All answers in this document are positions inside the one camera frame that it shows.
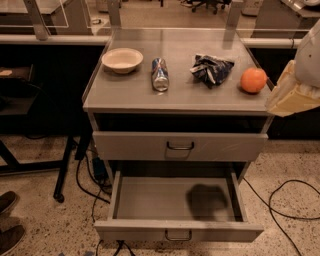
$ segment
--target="cabinet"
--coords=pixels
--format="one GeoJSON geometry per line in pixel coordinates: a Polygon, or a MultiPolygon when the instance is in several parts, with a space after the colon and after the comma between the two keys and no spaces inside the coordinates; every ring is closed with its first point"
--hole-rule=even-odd
{"type": "Polygon", "coordinates": [[[84,96],[93,138],[113,184],[104,240],[253,241],[262,231],[248,221],[239,182],[267,140],[272,119],[259,94],[239,89],[254,66],[227,30],[120,29],[109,49],[134,48],[144,60],[118,75],[100,66],[84,96]],[[219,87],[208,89],[189,69],[197,53],[232,58],[219,87]],[[170,86],[151,86],[151,62],[163,57],[170,86]]]}

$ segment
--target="brown shoe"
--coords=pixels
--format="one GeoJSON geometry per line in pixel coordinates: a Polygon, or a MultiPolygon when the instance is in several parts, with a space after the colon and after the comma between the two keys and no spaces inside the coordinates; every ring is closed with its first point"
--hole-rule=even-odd
{"type": "Polygon", "coordinates": [[[17,200],[17,195],[13,191],[8,191],[0,196],[0,214],[7,211],[17,200]]]}
{"type": "Polygon", "coordinates": [[[23,226],[18,225],[0,233],[0,255],[13,250],[23,238],[25,232],[23,226]]]}

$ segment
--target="can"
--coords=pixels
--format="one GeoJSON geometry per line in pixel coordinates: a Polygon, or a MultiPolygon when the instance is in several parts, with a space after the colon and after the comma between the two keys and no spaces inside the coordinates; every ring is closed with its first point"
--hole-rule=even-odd
{"type": "Polygon", "coordinates": [[[163,58],[155,58],[152,61],[152,86],[159,92],[168,90],[169,76],[166,61],[163,58]]]}

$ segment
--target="drawer handle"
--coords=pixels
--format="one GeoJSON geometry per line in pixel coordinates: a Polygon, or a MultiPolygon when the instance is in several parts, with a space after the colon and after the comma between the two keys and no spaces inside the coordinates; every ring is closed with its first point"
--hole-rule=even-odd
{"type": "Polygon", "coordinates": [[[192,238],[192,231],[191,230],[189,230],[189,236],[188,237],[184,237],[184,238],[171,238],[171,237],[169,237],[169,231],[166,229],[166,231],[165,231],[165,236],[166,236],[166,239],[168,240],[168,241],[190,241],[191,240],[191,238],[192,238]]]}
{"type": "Polygon", "coordinates": [[[172,150],[192,150],[194,149],[194,142],[191,143],[190,147],[172,147],[170,146],[170,142],[167,141],[167,148],[172,150]]]}

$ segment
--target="floor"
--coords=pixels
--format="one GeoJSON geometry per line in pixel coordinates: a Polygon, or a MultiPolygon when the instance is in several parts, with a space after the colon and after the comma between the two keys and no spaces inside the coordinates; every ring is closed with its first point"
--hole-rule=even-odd
{"type": "MultiPolygon", "coordinates": [[[[217,15],[204,7],[192,13],[177,0],[165,0],[159,9],[159,1],[129,0],[122,3],[123,27],[223,27],[228,8],[217,15]]],[[[108,23],[107,14],[94,12],[108,23]]],[[[245,29],[254,25],[254,18],[241,17],[245,29]]],[[[64,137],[47,137],[29,140],[23,136],[0,136],[20,162],[58,160],[66,143],[64,137]]],[[[88,150],[89,167],[94,153],[88,150]]],[[[271,193],[290,179],[299,179],[320,188],[320,142],[269,140],[257,160],[245,176],[257,193],[268,201],[271,193]]],[[[9,256],[93,256],[113,255],[118,247],[115,241],[104,241],[99,246],[99,236],[94,220],[104,220],[108,204],[97,201],[84,193],[77,185],[77,167],[72,152],[63,188],[64,203],[53,199],[58,177],[57,170],[14,176],[0,176],[0,194],[13,190],[19,195],[15,206],[0,215],[0,229],[22,223],[26,236],[9,256]]],[[[99,188],[88,174],[86,161],[80,163],[79,182],[93,194],[99,188]]],[[[127,241],[135,255],[139,256],[252,256],[298,255],[284,234],[277,227],[268,208],[261,202],[249,185],[242,181],[240,192],[248,222],[262,225],[264,232],[252,243],[216,242],[132,242],[127,241]]],[[[107,194],[101,194],[109,200],[107,194]]],[[[302,183],[286,184],[275,194],[272,206],[288,215],[319,217],[320,196],[302,183]]],[[[301,255],[316,256],[320,251],[320,223],[275,217],[300,250],[301,255]]],[[[130,255],[127,249],[119,255],[130,255]]]]}

